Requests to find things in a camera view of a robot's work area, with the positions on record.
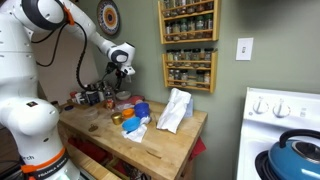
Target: wooden spice rack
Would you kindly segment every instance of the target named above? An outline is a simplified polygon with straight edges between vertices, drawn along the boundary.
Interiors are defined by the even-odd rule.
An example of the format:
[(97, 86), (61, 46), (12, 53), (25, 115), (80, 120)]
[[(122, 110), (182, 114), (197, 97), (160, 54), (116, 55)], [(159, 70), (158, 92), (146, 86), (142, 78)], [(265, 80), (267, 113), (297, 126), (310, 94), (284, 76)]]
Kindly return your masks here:
[[(194, 12), (192, 14), (183, 14), (183, 15), (177, 15), (174, 17), (164, 17), (163, 13), (165, 11), (170, 11), (170, 10), (175, 10), (175, 9), (180, 9), (180, 8), (188, 8), (189, 6), (196, 6), (199, 4), (206, 4), (213, 2), (213, 10), (205, 10), (202, 12)], [(219, 29), (220, 29), (220, 10), (221, 10), (221, 5), (220, 5), (220, 0), (203, 0), (201, 2), (197, 2), (194, 4), (188, 4), (185, 6), (178, 6), (175, 8), (170, 8), (170, 9), (165, 9), (164, 4), (161, 1), (158, 1), (158, 13), (159, 13), (159, 27), (160, 27), (160, 39), (161, 39), (161, 44), (172, 44), (172, 43), (187, 43), (187, 42), (204, 42), (204, 41), (217, 41), (219, 39)], [(183, 33), (209, 33), (211, 34), (210, 38), (199, 38), (199, 39), (186, 39), (186, 40), (171, 40), (167, 41), (166, 37), (167, 36), (175, 36), (183, 33), (170, 33), (166, 34), (165, 31), (165, 23), (166, 22), (173, 22), (175, 20), (179, 20), (181, 18), (189, 18), (189, 17), (195, 17), (199, 15), (205, 15), (205, 14), (212, 14), (213, 17), (213, 29), (206, 29), (206, 30), (197, 30), (197, 31), (187, 31)]]
[[(217, 74), (217, 59), (218, 59), (218, 51), (214, 51), (211, 54), (211, 61), (205, 61), (205, 60), (179, 60), (179, 61), (168, 61), (167, 59), (167, 54), (162, 54), (162, 61), (163, 61), (163, 75), (164, 75), (164, 84), (165, 87), (176, 87), (176, 88), (185, 88), (185, 89), (195, 89), (195, 90), (202, 90), (202, 91), (208, 91), (210, 93), (213, 93), (216, 87), (216, 74)], [(179, 62), (179, 63), (191, 63), (191, 64), (207, 64), (210, 63), (209, 68), (205, 67), (198, 67), (194, 68), (193, 66), (169, 66), (168, 63), (174, 63), (174, 62)], [(205, 71), (210, 71), (210, 83), (204, 83), (204, 82), (191, 82), (191, 81), (183, 81), (183, 80), (170, 80), (169, 79), (169, 70), (170, 69), (188, 69), (188, 70), (205, 70)], [(188, 76), (190, 79), (195, 79), (194, 76)], [(172, 82), (185, 82), (187, 86), (182, 86), (182, 85), (176, 85), (176, 84), (170, 84)], [(197, 86), (190, 86), (188, 84), (202, 84), (202, 85), (207, 85), (208, 87), (197, 87)]]

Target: stove knob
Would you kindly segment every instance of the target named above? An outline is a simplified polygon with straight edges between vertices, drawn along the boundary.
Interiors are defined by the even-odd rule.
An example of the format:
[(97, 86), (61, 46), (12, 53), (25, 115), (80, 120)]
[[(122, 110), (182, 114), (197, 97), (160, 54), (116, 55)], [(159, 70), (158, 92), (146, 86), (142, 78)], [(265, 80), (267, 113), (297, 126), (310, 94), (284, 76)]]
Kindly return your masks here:
[(290, 107), (280, 99), (280, 103), (273, 108), (273, 113), (278, 118), (284, 118), (290, 114)]
[(267, 102), (263, 100), (263, 97), (259, 97), (259, 101), (253, 105), (253, 110), (257, 114), (263, 114), (269, 110)]

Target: kettle handle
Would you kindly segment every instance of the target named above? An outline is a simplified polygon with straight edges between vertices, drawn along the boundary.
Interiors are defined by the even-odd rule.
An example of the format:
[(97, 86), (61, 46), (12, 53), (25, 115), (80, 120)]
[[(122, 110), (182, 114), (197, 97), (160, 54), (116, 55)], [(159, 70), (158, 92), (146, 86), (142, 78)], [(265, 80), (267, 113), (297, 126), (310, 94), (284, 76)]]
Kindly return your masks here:
[(294, 129), (286, 131), (280, 136), (280, 148), (286, 147), (287, 140), (293, 136), (309, 136), (320, 139), (320, 132), (309, 129)]

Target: blue kettle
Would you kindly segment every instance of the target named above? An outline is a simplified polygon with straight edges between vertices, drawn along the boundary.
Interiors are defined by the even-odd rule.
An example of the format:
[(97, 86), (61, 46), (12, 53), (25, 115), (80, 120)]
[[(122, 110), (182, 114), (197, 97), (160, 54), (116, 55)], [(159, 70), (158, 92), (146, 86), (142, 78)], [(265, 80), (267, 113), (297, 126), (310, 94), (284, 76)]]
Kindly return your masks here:
[(320, 140), (320, 132), (295, 129), (280, 136), (268, 152), (270, 166), (282, 180), (320, 179), (320, 148), (312, 143), (289, 140), (294, 136), (308, 136)]

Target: white stove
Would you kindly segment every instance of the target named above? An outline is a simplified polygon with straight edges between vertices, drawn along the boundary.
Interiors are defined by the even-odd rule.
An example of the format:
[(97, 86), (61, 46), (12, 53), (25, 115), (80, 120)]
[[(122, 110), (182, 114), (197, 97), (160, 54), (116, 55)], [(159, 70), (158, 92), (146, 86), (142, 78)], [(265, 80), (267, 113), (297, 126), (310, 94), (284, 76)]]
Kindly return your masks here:
[[(320, 131), (320, 95), (248, 88), (244, 108), (237, 180), (260, 180), (255, 158), (291, 129)], [(294, 139), (320, 145), (308, 137)]]

